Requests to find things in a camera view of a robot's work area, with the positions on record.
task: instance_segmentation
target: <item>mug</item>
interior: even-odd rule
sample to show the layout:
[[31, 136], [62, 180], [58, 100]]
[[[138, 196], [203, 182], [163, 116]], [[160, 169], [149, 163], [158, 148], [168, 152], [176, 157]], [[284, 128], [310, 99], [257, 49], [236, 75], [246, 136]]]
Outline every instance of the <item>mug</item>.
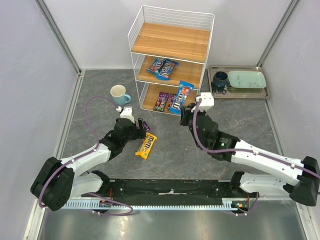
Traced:
[[131, 101], [131, 96], [126, 94], [126, 88], [122, 85], [115, 85], [110, 90], [111, 96], [119, 106], [125, 105]]

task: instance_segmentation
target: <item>wall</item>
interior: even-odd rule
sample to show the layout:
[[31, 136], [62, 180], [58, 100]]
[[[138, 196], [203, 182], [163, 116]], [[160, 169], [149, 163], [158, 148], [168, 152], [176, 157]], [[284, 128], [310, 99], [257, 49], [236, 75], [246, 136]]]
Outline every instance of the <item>wall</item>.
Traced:
[[[320, 2], [300, 1], [263, 66], [284, 152], [320, 160]], [[309, 209], [320, 226], [320, 199]]]
[[210, 65], [255, 65], [290, 0], [45, 0], [84, 69], [132, 68], [128, 32], [142, 5], [215, 14]]
[[0, 32], [0, 238], [19, 240], [77, 75], [33, 0], [3, 2]]

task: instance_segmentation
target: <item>shelf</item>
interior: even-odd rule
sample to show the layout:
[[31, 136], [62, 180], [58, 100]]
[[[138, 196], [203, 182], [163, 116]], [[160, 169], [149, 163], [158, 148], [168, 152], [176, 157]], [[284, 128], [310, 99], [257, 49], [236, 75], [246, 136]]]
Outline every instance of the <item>shelf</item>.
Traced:
[[202, 76], [202, 64], [179, 61], [179, 65], [170, 73], [169, 81], [160, 80], [156, 75], [147, 71], [147, 68], [154, 62], [154, 56], [145, 56], [137, 80], [140, 82], [157, 83], [164, 85], [178, 86], [180, 80], [184, 80], [194, 85], [195, 89], [199, 88]]
[[[178, 89], [175, 86], [165, 86], [165, 85], [159, 85], [159, 84], [149, 84], [149, 87], [147, 88], [147, 92], [144, 97], [144, 101], [142, 103], [142, 109], [146, 110], [152, 110], [155, 112], [162, 113], [161, 111], [156, 111], [154, 110], [155, 104], [158, 100], [159, 93], [164, 92], [164, 93], [169, 93], [169, 94], [176, 94]], [[183, 105], [188, 105], [189, 103], [192, 103], [195, 101], [195, 97], [197, 95], [197, 91], [193, 90], [191, 94], [187, 97], [186, 101], [183, 103]], [[169, 100], [165, 104], [164, 112], [167, 114], [175, 114], [179, 115], [177, 113], [173, 113], [171, 111], [168, 111], [168, 105], [169, 105]]]
[[131, 51], [204, 64], [210, 34], [206, 29], [144, 22]]

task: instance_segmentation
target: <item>bottom shelf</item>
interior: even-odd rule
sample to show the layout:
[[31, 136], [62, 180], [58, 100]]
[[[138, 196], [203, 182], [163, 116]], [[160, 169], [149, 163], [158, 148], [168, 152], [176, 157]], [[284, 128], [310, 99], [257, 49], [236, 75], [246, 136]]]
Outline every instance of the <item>bottom shelf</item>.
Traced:
[[[171, 111], [168, 111], [169, 100], [165, 104], [164, 112], [154, 110], [154, 107], [156, 105], [156, 102], [158, 100], [160, 92], [164, 92], [164, 93], [168, 93], [168, 94], [177, 94], [178, 87], [146, 83], [143, 91], [146, 91], [146, 92], [142, 92], [142, 94], [141, 94], [141, 96], [145, 96], [144, 99], [141, 99], [143, 101], [141, 103], [142, 109], [151, 110], [151, 111], [155, 111], [158, 113], [179, 115], [177, 113], [173, 113]], [[197, 95], [197, 90], [193, 90], [191, 92], [191, 94], [187, 97], [187, 99], [183, 103], [183, 105], [188, 105], [188, 104], [194, 102], [196, 95]]]

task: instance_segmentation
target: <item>mug handle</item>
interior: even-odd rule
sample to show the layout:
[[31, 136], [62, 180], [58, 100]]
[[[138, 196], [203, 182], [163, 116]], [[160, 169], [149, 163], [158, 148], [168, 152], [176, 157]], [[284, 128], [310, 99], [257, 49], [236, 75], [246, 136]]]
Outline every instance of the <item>mug handle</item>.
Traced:
[[125, 101], [126, 104], [131, 101], [131, 96], [129, 94], [125, 94], [124, 96], [128, 98], [128, 100]]

